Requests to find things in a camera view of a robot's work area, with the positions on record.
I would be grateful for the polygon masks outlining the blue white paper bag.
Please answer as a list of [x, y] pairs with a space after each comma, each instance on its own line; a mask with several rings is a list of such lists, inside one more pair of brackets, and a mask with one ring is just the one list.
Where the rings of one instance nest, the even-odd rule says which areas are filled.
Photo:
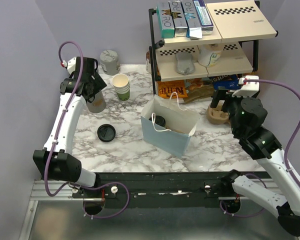
[[[165, 127], [155, 124], [154, 116], [165, 118]], [[180, 107], [178, 98], [165, 99], [154, 95], [142, 109], [140, 119], [143, 139], [146, 142], [181, 158], [196, 131], [200, 115], [196, 111]], [[188, 134], [166, 128], [181, 130]]]

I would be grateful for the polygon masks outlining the black plastic cup lid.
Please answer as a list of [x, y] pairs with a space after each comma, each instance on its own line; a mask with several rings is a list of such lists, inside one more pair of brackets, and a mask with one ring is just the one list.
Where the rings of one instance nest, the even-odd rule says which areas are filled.
[[160, 116], [160, 115], [155, 115], [153, 117], [154, 123], [158, 126], [161, 126], [163, 128], [166, 127], [166, 120], [164, 117]]

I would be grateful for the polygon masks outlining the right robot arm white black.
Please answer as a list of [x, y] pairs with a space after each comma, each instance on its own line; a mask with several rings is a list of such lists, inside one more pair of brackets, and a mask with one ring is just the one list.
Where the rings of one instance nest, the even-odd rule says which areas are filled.
[[300, 175], [286, 159], [285, 150], [275, 135], [263, 127], [268, 114], [257, 90], [236, 91], [219, 87], [215, 90], [211, 108], [224, 103], [221, 111], [228, 114], [231, 132], [242, 149], [261, 165], [281, 190], [281, 194], [254, 183], [237, 170], [223, 177], [220, 191], [231, 196], [243, 195], [276, 217], [289, 234], [300, 237]]

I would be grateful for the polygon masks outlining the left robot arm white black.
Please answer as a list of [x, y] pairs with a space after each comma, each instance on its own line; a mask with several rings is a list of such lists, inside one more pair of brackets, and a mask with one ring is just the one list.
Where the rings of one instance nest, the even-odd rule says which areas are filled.
[[89, 57], [74, 57], [67, 63], [69, 77], [60, 84], [60, 103], [52, 131], [41, 150], [32, 159], [42, 177], [84, 186], [91, 198], [101, 191], [98, 175], [82, 167], [72, 155], [73, 140], [79, 117], [88, 102], [106, 87], [98, 74], [98, 61]]

